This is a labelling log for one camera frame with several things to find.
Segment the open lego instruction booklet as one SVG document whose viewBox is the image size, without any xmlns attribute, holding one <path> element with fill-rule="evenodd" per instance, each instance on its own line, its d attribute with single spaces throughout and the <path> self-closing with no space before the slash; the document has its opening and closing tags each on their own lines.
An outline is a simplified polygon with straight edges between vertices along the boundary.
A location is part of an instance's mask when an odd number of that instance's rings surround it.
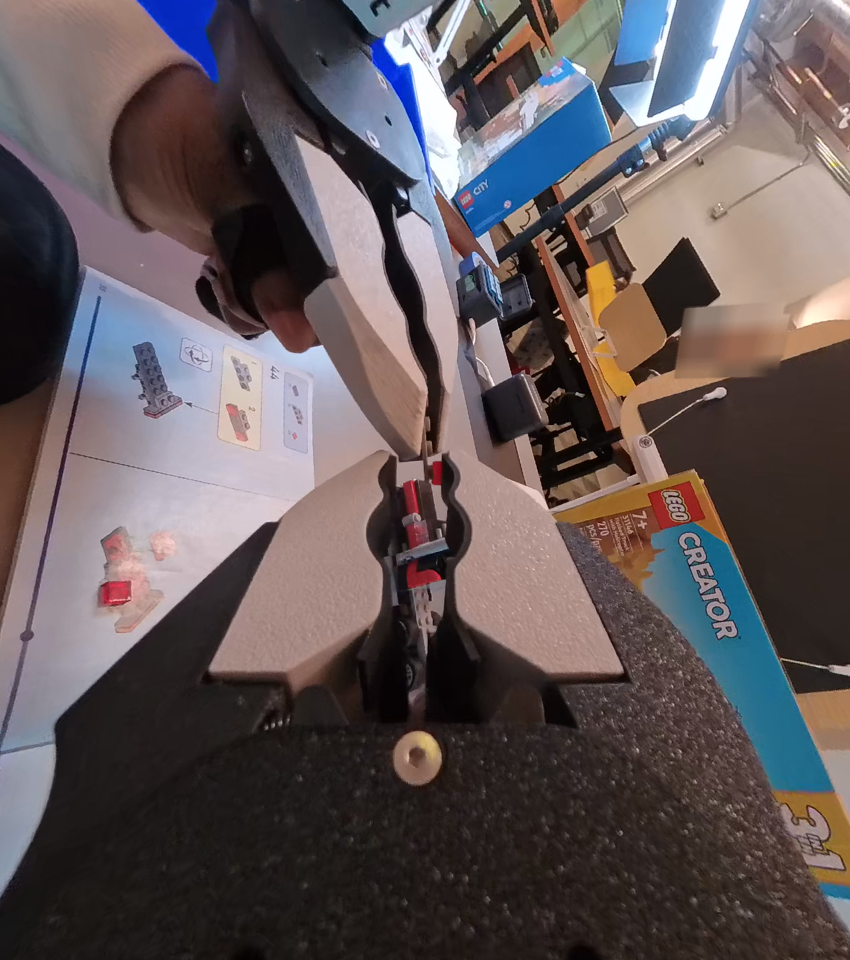
<svg viewBox="0 0 850 960">
<path fill-rule="evenodd" d="M 384 448 L 321 348 L 239 342 L 90 269 L 42 427 L 0 611 L 0 892 L 58 717 L 263 523 Z M 119 579 L 131 603 L 98 606 Z"/>
</svg>

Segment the black red lego truck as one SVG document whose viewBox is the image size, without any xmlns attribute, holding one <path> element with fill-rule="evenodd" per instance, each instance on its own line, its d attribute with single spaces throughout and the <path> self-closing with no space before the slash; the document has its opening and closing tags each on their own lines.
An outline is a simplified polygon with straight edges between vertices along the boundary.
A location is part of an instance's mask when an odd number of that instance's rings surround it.
<svg viewBox="0 0 850 960">
<path fill-rule="evenodd" d="M 390 553 L 407 702 L 418 709 L 426 694 L 431 641 L 444 614 L 449 548 L 429 480 L 404 482 L 396 493 L 396 534 Z"/>
</svg>

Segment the blue lego box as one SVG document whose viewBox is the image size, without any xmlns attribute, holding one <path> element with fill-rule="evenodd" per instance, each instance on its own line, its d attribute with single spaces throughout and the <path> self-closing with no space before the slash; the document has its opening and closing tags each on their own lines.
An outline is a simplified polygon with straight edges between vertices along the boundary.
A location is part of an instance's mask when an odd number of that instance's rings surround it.
<svg viewBox="0 0 850 960">
<path fill-rule="evenodd" d="M 454 202 L 485 234 L 610 143 L 596 85 L 563 57 L 462 143 Z"/>
</svg>

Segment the black device teal front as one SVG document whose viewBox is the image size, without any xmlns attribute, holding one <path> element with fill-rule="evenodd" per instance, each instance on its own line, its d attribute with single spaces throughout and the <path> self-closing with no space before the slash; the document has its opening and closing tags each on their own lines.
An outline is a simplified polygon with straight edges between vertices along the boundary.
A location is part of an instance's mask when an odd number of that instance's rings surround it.
<svg viewBox="0 0 850 960">
<path fill-rule="evenodd" d="M 458 264 L 455 283 L 459 318 L 481 327 L 503 319 L 504 304 L 501 283 L 482 255 L 468 254 Z"/>
</svg>

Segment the person's left hand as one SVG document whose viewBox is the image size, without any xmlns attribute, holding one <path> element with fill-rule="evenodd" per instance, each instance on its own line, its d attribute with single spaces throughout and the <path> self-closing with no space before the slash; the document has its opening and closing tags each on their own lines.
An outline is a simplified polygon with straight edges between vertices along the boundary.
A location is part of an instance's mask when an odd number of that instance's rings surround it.
<svg viewBox="0 0 850 960">
<path fill-rule="evenodd" d="M 128 215 L 207 259 L 224 322 L 242 336 L 269 330 L 284 349 L 319 345 L 303 299 L 284 268 L 252 287 L 254 310 L 236 301 L 214 224 L 251 205 L 216 111 L 213 82 L 199 68 L 174 65 L 149 80 L 122 110 L 111 141 L 111 170 Z"/>
</svg>

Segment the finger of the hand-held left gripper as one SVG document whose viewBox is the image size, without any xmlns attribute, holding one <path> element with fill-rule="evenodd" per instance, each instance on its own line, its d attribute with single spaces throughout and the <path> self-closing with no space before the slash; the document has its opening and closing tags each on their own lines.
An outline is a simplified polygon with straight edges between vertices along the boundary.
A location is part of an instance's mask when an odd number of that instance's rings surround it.
<svg viewBox="0 0 850 960">
<path fill-rule="evenodd" d="M 331 242 L 335 274 L 304 311 L 351 397 L 402 460 L 439 453 L 448 425 L 448 254 L 432 222 L 399 199 L 372 202 L 327 153 L 297 139 Z"/>
</svg>

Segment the lego set cardboard box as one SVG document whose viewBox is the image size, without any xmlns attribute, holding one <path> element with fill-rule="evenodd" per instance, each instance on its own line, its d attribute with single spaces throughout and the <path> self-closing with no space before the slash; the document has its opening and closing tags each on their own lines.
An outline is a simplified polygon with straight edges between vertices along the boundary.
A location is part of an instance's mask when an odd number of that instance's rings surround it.
<svg viewBox="0 0 850 960">
<path fill-rule="evenodd" d="M 740 715 L 805 863 L 825 894 L 850 901 L 850 819 L 703 480 L 684 471 L 552 512 L 692 644 Z"/>
</svg>

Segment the computer monitor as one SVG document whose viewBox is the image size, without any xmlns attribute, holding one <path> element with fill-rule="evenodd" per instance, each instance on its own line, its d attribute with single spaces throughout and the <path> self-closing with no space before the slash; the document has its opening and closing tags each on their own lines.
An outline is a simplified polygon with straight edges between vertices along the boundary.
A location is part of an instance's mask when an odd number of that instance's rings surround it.
<svg viewBox="0 0 850 960">
<path fill-rule="evenodd" d="M 627 1 L 613 58 L 599 85 L 609 116 L 637 126 L 718 107 L 760 1 Z"/>
</svg>

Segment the dark cube device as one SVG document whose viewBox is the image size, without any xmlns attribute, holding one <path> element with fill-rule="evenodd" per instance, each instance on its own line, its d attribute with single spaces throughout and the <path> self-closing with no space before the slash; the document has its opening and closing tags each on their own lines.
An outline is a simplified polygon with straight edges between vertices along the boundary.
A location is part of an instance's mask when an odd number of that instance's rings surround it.
<svg viewBox="0 0 850 960">
<path fill-rule="evenodd" d="M 498 444 L 533 434 L 550 422 L 535 381 L 527 373 L 514 374 L 484 390 L 481 401 L 489 434 Z"/>
</svg>

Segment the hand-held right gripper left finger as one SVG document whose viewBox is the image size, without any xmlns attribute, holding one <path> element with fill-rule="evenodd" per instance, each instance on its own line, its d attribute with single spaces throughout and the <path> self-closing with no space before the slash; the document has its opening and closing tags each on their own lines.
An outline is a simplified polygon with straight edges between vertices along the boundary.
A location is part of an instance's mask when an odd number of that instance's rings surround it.
<svg viewBox="0 0 850 960">
<path fill-rule="evenodd" d="M 383 610 L 396 458 L 380 450 L 283 515 L 216 651 L 210 674 L 272 682 L 297 698 L 323 686 L 362 712 L 359 648 Z"/>
</svg>

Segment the grey cube device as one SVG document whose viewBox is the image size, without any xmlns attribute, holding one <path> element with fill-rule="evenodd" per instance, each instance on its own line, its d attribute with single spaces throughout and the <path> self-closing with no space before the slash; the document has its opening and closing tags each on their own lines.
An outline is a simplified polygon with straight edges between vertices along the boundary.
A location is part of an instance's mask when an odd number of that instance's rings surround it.
<svg viewBox="0 0 850 960">
<path fill-rule="evenodd" d="M 503 305 L 502 319 L 512 321 L 525 316 L 534 306 L 534 299 L 530 293 L 527 277 L 520 272 L 515 273 L 500 283 Z"/>
</svg>

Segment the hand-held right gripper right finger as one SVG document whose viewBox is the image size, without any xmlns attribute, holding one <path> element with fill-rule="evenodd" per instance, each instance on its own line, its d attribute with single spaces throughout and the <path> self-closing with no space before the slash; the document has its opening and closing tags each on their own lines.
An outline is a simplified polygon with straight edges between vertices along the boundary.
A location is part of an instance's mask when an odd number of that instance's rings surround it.
<svg viewBox="0 0 850 960">
<path fill-rule="evenodd" d="M 468 454 L 442 458 L 452 557 L 445 613 L 495 712 L 515 689 L 620 682 L 625 668 L 541 494 Z"/>
</svg>

